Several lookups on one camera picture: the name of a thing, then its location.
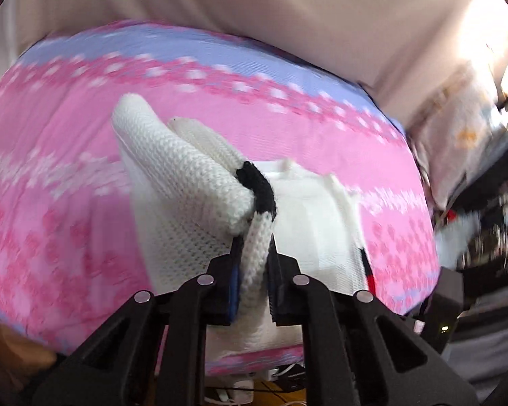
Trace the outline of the beige fabric headboard cover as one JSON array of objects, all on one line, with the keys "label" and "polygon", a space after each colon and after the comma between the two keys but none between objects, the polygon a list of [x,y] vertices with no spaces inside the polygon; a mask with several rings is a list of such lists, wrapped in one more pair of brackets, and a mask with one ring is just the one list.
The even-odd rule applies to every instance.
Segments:
[{"label": "beige fabric headboard cover", "polygon": [[0,76],[48,35],[127,19],[265,42],[363,85],[402,121],[461,64],[493,65],[508,45],[504,0],[6,0]]}]

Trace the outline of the pink rose pattern quilt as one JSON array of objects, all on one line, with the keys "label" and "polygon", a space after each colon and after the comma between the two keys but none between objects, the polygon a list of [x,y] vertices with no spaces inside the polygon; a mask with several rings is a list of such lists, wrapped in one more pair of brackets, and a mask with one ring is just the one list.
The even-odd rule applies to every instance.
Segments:
[{"label": "pink rose pattern quilt", "polygon": [[261,44],[119,24],[28,49],[0,80],[0,318],[68,353],[154,288],[112,130],[126,93],[190,117],[264,172],[280,159],[336,180],[361,209],[361,288],[406,313],[440,274],[403,128],[361,88]]}]

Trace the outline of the floral pale pillow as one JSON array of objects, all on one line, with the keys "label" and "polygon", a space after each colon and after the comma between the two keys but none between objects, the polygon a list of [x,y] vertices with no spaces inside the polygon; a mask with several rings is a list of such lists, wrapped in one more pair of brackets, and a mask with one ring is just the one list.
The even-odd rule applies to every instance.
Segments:
[{"label": "floral pale pillow", "polygon": [[468,62],[420,106],[407,140],[431,208],[446,209],[477,171],[492,139],[490,115],[497,99],[489,68]]}]

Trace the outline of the white red black knit sweater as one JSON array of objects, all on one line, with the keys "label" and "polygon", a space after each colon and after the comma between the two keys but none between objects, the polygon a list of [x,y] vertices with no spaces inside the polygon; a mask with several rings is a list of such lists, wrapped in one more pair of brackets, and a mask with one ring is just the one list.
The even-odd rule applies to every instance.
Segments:
[{"label": "white red black knit sweater", "polygon": [[240,253],[239,307],[228,327],[207,333],[211,361],[298,345],[297,326],[272,323],[264,271],[270,246],[297,260],[303,273],[329,290],[367,288],[361,207],[334,175],[318,175],[290,159],[258,162],[254,172],[269,190],[272,209],[238,178],[246,158],[201,122],[162,122],[140,95],[128,93],[112,114],[112,127],[132,184],[138,243],[152,287],[175,291],[229,251]]}]

